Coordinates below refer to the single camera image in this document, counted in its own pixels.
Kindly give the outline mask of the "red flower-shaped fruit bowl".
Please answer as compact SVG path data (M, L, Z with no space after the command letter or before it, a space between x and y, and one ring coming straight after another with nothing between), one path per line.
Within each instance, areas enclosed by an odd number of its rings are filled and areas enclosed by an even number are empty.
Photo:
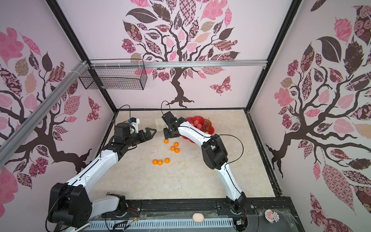
M214 134L214 128L210 119L206 119L201 116L195 116L186 118L186 120L191 124L191 126L195 127L196 129L206 134Z

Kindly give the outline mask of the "purple fake grape bunch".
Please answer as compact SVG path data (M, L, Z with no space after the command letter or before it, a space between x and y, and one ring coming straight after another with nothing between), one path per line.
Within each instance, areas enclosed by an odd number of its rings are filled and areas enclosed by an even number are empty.
M210 121L209 119L205 119L205 120L203 121L201 131L202 131L202 132L206 132L206 131L209 132L209 129L210 129L210 127L211 127L211 124L212 124L212 123L211 123L211 121Z

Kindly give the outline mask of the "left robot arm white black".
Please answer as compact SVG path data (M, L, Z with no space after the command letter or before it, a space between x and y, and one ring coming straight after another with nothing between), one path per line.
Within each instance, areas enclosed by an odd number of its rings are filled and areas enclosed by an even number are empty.
M65 183L55 184L50 192L47 223L60 223L80 228L98 215L114 213L122 216L127 212L126 198L109 193L105 198L92 201L89 194L100 178L138 144L151 140L156 129L138 129L139 121L130 119L114 127L114 135L100 154L79 174Z

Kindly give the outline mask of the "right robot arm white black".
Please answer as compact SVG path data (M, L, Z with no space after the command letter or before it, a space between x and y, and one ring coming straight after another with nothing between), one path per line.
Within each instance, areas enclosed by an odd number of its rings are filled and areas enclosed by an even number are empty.
M170 111L163 114L162 119L167 125L163 129L165 139L183 136L201 148L204 163L218 173L224 185L231 211L235 214L242 213L247 198L231 173L228 152L220 136L206 134L192 126L186 119L176 118Z

